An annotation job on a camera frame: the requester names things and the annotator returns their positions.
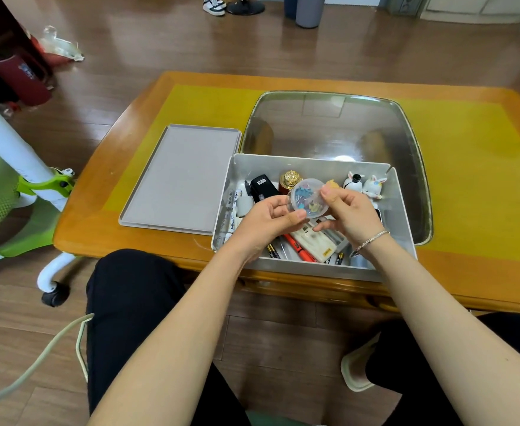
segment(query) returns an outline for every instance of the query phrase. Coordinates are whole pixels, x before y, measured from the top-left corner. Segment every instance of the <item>clear plastic container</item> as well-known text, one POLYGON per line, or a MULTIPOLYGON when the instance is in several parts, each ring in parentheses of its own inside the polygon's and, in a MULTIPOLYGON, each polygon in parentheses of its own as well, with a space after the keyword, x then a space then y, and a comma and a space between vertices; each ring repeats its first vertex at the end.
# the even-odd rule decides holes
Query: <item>clear plastic container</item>
POLYGON ((318 218, 329 209, 319 190, 324 184, 319 179, 303 179, 288 193, 288 209, 305 209, 307 218, 318 218))

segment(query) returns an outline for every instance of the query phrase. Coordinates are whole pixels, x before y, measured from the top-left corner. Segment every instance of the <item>orange pen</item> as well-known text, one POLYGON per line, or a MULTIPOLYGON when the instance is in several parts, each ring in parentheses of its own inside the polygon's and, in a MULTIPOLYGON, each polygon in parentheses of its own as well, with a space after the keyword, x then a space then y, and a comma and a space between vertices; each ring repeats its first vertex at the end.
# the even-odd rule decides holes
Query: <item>orange pen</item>
POLYGON ((292 246, 292 248, 298 253, 299 257, 303 261, 311 261, 313 263, 317 263, 317 260, 313 258, 311 254, 309 254, 306 250, 302 248, 302 246, 295 241, 295 239, 290 235, 284 235, 285 240, 292 246))

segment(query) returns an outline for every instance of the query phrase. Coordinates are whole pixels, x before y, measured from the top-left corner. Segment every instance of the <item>wooden table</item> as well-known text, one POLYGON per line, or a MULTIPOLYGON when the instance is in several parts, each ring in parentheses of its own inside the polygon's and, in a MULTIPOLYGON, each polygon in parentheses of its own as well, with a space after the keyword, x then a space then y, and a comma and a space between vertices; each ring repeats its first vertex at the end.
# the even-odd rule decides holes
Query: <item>wooden table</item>
MULTIPOLYGON (((520 312, 520 96, 511 90, 166 72, 110 129, 81 174, 54 236, 69 253, 135 248, 199 271, 207 236, 122 227, 118 216, 168 124, 238 128, 269 90, 371 95, 404 109, 424 157, 434 237, 422 263, 463 305, 520 312)), ((379 283, 244 270, 249 290, 394 309, 379 283)))

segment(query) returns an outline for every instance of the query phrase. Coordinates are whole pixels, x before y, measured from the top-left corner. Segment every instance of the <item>gray trash can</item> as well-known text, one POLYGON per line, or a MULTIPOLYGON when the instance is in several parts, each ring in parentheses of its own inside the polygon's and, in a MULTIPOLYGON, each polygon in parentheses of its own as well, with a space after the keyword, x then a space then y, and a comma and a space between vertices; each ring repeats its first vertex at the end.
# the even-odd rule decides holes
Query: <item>gray trash can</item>
POLYGON ((298 0, 296 24, 302 28, 319 26, 325 0, 298 0))

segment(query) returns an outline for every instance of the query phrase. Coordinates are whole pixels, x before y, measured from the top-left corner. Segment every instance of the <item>white cabinet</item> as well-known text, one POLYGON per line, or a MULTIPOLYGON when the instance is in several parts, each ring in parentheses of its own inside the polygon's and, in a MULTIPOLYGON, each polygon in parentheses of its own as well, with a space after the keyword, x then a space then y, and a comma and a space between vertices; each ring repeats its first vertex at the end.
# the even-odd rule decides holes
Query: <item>white cabinet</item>
POLYGON ((420 19, 512 24, 520 22, 520 0, 426 0, 420 19))
POLYGON ((489 0, 483 14, 520 14, 520 0, 489 0))
POLYGON ((450 13, 479 13, 488 0, 430 0, 428 10, 450 13))

